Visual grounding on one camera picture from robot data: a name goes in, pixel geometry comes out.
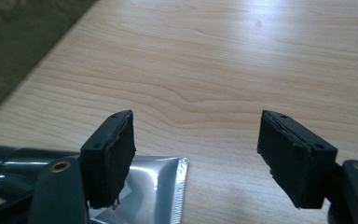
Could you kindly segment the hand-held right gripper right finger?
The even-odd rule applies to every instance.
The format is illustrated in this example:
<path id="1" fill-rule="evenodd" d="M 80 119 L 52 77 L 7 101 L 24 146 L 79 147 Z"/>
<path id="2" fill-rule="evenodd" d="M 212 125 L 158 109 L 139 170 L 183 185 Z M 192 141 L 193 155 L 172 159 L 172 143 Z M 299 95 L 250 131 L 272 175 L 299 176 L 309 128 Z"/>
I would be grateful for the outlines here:
<path id="1" fill-rule="evenodd" d="M 336 147 L 289 116 L 264 110 L 257 152 L 296 208 L 322 207 Z"/>

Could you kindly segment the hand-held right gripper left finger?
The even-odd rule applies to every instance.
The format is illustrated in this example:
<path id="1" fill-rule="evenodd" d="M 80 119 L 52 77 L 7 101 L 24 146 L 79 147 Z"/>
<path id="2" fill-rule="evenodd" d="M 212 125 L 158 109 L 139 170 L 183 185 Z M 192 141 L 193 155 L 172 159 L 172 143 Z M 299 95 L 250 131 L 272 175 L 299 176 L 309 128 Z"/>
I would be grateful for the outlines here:
<path id="1" fill-rule="evenodd" d="M 91 208 L 115 204 L 135 152 L 131 110 L 109 116 L 82 146 L 79 160 Z"/>

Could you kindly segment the silver foil packet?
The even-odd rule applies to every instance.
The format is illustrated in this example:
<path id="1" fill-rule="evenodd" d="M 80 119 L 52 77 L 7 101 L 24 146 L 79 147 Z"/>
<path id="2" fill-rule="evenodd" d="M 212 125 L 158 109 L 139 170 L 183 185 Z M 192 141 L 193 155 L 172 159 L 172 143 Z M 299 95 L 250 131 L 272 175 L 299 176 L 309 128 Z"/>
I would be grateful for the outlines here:
<path id="1" fill-rule="evenodd" d="M 136 156 L 116 175 L 79 153 L 0 146 L 0 224 L 179 224 L 186 169 Z"/>

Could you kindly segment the olive green rug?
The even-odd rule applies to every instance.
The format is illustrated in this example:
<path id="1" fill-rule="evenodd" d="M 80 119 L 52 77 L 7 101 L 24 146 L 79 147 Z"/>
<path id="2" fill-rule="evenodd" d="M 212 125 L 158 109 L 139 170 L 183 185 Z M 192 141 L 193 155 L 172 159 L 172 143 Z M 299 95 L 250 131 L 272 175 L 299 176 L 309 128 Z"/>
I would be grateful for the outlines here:
<path id="1" fill-rule="evenodd" d="M 0 104 L 97 0 L 0 0 Z"/>

